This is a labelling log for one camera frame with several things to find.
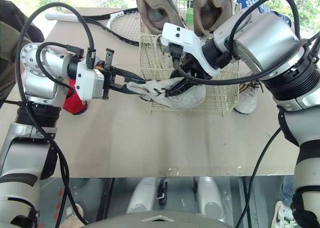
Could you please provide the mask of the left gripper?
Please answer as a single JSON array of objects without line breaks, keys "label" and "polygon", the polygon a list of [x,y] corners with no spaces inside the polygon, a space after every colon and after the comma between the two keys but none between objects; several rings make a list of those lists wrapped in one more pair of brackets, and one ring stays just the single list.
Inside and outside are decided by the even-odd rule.
[{"label": "left gripper", "polygon": [[103,63],[103,70],[102,70],[104,75],[104,83],[103,83],[103,93],[101,98],[103,100],[108,100],[110,90],[117,91],[124,94],[130,94],[130,95],[137,94],[136,92],[128,89],[126,84],[123,84],[123,85],[116,84],[115,83],[116,75],[123,77],[126,83],[134,82],[137,84],[145,84],[146,80],[133,72],[113,67],[112,61],[113,61],[113,55],[115,51],[109,48],[106,48],[105,51],[106,51],[106,55],[105,55],[105,61]]}]

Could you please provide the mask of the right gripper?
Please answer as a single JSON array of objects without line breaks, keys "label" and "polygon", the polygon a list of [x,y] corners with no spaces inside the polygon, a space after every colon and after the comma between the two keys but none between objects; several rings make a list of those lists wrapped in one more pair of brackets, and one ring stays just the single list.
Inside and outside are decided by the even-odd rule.
[{"label": "right gripper", "polygon": [[180,53],[171,53],[171,59],[175,66],[170,79],[178,78],[179,81],[174,83],[166,92],[166,97],[181,95],[193,86],[198,84],[212,84],[212,76],[207,74],[199,61],[190,54],[182,58]]}]

